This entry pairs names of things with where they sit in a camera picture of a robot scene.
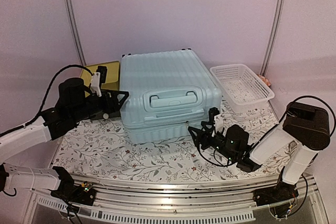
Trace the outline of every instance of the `table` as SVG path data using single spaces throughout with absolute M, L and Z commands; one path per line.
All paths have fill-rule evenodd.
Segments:
M 250 134 L 249 144 L 256 142 L 277 123 L 269 104 L 252 111 L 235 114 L 223 100 L 221 113 L 225 129 L 238 124 Z M 211 158 L 208 149 L 205 156 Z M 217 159 L 226 164 L 220 155 Z M 54 157 L 52 165 L 87 177 L 139 182 L 197 183 L 242 180 L 278 174 L 288 162 L 285 146 L 253 173 L 245 173 L 234 166 L 222 168 L 204 161 L 190 136 L 155 143 L 133 144 L 125 132 L 121 119 L 82 121 L 68 132 Z

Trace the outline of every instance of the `white backdrop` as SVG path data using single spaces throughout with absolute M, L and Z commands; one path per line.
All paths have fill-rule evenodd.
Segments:
M 278 116 L 288 102 L 311 94 L 336 111 L 336 0 L 285 0 L 267 77 Z M 303 100 L 323 106 L 319 102 Z M 313 165 L 330 223 L 336 223 L 336 133 Z
M 3 132 L 31 119 L 53 75 L 78 60 L 64 0 L 0 0 L 0 5 L 0 132 Z M 59 77 L 46 108 L 55 105 L 58 82 L 70 75 L 71 71 Z M 9 162 L 46 167 L 55 144 L 37 145 Z M 0 223 L 21 223 L 28 196 L 28 190 L 22 189 L 15 198 L 1 193 Z
M 73 0 L 87 63 L 192 48 L 207 67 L 259 72 L 276 0 Z

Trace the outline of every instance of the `light blue suitcase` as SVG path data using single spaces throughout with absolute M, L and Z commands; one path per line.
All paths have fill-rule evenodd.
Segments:
M 130 96 L 122 123 L 135 144 L 188 135 L 208 121 L 222 93 L 192 50 L 127 55 L 121 60 L 120 90 Z

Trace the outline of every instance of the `white plastic basket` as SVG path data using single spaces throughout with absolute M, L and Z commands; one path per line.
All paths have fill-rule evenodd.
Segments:
M 262 107 L 275 96 L 273 91 L 243 64 L 212 67 L 210 72 L 220 83 L 223 96 L 235 113 Z

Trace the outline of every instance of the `yellow container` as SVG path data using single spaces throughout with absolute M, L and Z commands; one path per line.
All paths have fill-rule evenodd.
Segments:
M 107 67 L 106 82 L 101 85 L 101 88 L 108 90 L 119 90 L 120 63 L 118 61 L 113 61 L 113 62 L 89 65 L 86 67 L 90 69 L 91 72 L 96 72 L 98 66 Z M 84 80 L 85 86 L 90 85 L 91 75 L 87 71 L 83 70 L 82 73 L 80 74 L 80 77 Z

